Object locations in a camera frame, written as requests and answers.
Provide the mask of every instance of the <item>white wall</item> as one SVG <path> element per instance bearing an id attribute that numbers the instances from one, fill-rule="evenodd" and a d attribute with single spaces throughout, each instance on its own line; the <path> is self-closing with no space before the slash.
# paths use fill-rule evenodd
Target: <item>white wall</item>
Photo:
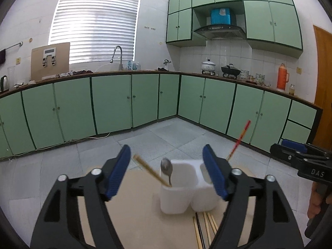
<path id="1" fill-rule="evenodd" d="M 21 64 L 15 68 L 15 81 L 30 80 L 31 50 L 48 44 L 55 7 L 58 0 L 16 0 L 0 25 L 0 50 L 23 41 L 22 47 L 6 51 L 6 62 L 0 65 L 0 76 L 8 74 L 7 68 L 15 65 L 21 57 Z M 157 69 L 165 59 L 172 61 L 170 70 L 178 70 L 180 48 L 165 44 L 168 0 L 141 0 L 137 23 L 135 60 L 142 69 Z M 75 70 L 96 70 L 108 62 L 71 64 Z"/>
<path id="2" fill-rule="evenodd" d="M 246 41 L 213 40 L 206 47 L 181 48 L 180 70 L 200 72 L 200 63 L 211 55 L 217 66 L 233 63 L 238 69 L 249 70 L 252 75 L 263 73 L 276 87 L 278 67 L 284 62 L 290 72 L 289 85 L 295 84 L 295 94 L 314 102 L 317 87 L 317 47 L 313 25 L 332 33 L 332 23 L 318 0 L 294 0 L 303 37 L 303 54 L 297 60 L 272 52 L 252 50 Z M 302 74 L 296 68 L 302 68 Z"/>

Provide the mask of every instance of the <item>metal spoon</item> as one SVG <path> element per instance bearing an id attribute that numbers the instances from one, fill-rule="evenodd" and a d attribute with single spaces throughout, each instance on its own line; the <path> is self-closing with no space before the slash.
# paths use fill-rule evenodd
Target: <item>metal spoon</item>
<path id="1" fill-rule="evenodd" d="M 169 159 L 167 159 L 166 157 L 163 158 L 160 162 L 160 169 L 161 169 L 162 173 L 164 173 L 165 175 L 168 176 L 168 182 L 170 185 L 172 185 L 171 175 L 173 172 L 173 165 L 172 165 L 171 161 Z"/>

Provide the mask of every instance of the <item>orange thermos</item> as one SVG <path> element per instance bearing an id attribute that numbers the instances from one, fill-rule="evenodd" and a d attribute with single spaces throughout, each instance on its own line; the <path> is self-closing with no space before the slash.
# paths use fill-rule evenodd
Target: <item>orange thermos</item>
<path id="1" fill-rule="evenodd" d="M 285 64 L 281 64 L 278 70 L 277 90 L 284 92 L 286 89 L 286 83 L 288 81 L 289 81 L 289 73 L 287 73 Z"/>

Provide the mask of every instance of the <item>white horizontal blind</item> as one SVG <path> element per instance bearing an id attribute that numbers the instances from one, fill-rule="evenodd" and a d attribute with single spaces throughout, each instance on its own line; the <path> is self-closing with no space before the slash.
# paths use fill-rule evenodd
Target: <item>white horizontal blind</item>
<path id="1" fill-rule="evenodd" d="M 139 0 L 59 0 L 49 44 L 70 42 L 69 63 L 132 60 Z M 115 57 L 120 57 L 117 49 Z"/>

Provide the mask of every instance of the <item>beige board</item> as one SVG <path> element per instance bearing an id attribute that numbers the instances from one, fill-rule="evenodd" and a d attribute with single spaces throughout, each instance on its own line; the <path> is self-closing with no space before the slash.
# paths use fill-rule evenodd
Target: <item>beige board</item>
<path id="1" fill-rule="evenodd" d="M 47 66 L 43 67 L 44 50 L 50 48 L 56 48 L 55 65 L 51 65 L 51 56 L 48 56 Z M 69 72 L 69 49 L 70 42 L 32 49 L 31 80 L 40 81 L 42 77 Z"/>
<path id="2" fill-rule="evenodd" d="M 252 173 L 241 167 L 247 175 Z M 125 249 L 194 249 L 198 248 L 193 216 L 195 212 L 188 208 L 183 214 L 167 215 L 160 209 L 160 183 L 146 171 L 128 170 L 120 185 L 118 194 L 106 202 L 112 223 Z M 84 197 L 78 198 L 79 212 L 86 243 L 95 246 L 87 214 Z M 255 198 L 249 198 L 247 216 L 239 246 L 248 242 L 253 220 Z M 220 200 L 210 213 L 219 226 L 227 202 Z M 200 227 L 206 248 L 207 234 L 203 213 L 199 213 Z M 211 239 L 214 238 L 209 223 Z"/>

